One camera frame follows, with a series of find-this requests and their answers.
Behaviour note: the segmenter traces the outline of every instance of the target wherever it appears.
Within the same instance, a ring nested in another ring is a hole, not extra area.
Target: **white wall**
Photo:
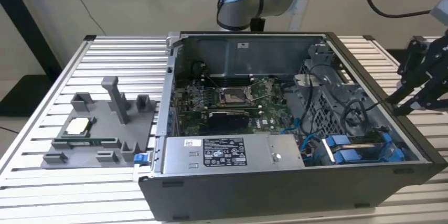
[[[19,80],[27,74],[44,71],[0,5],[0,80]]]
[[[439,0],[374,0],[388,14],[431,9]],[[372,35],[387,48],[403,48],[414,35],[443,35],[444,26],[431,15],[390,19],[379,16],[366,0],[310,0],[302,30],[338,35]]]
[[[55,54],[64,63],[87,34],[100,35],[79,0],[24,0]],[[84,0],[108,35],[166,35],[216,30],[218,0]],[[287,30],[290,16],[272,17],[267,30]]]
[[[24,0],[50,46],[67,63],[87,34],[102,34],[79,0]],[[174,30],[216,30],[218,0],[84,0],[108,35],[166,35]],[[438,0],[374,0],[387,13],[432,8]],[[291,16],[270,17],[266,30],[288,30]],[[430,16],[387,19],[366,0],[310,0],[303,31],[374,35],[386,47],[402,48],[412,35],[439,35]]]

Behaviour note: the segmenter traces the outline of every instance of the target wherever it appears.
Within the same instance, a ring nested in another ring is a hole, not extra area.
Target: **circuit board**
[[[176,90],[182,136],[280,134],[292,126],[280,84],[255,78],[246,87],[204,87],[196,80]]]

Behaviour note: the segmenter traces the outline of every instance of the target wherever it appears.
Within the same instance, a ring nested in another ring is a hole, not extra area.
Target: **aluminum extrusion table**
[[[395,91],[398,62],[375,40],[342,36],[343,43],[384,91]],[[166,67],[164,37],[96,37],[84,41],[52,89],[0,160],[0,223],[159,223],[132,182],[134,168],[40,169],[72,110],[76,92],[108,99],[106,75],[120,77],[128,99],[160,100]],[[410,119],[448,157],[448,114],[416,111]],[[158,116],[151,132],[156,131]],[[448,223],[448,170],[424,185],[410,186],[375,209],[199,221],[195,223]]]

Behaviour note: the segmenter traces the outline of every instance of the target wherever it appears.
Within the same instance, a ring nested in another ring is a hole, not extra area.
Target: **silver screw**
[[[272,153],[272,160],[274,160],[274,162],[279,162],[280,158],[282,158],[282,156],[280,156],[279,153]]]

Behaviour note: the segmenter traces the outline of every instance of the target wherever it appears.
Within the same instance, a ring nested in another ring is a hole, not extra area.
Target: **warning label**
[[[207,167],[247,165],[243,138],[204,139],[203,146]]]

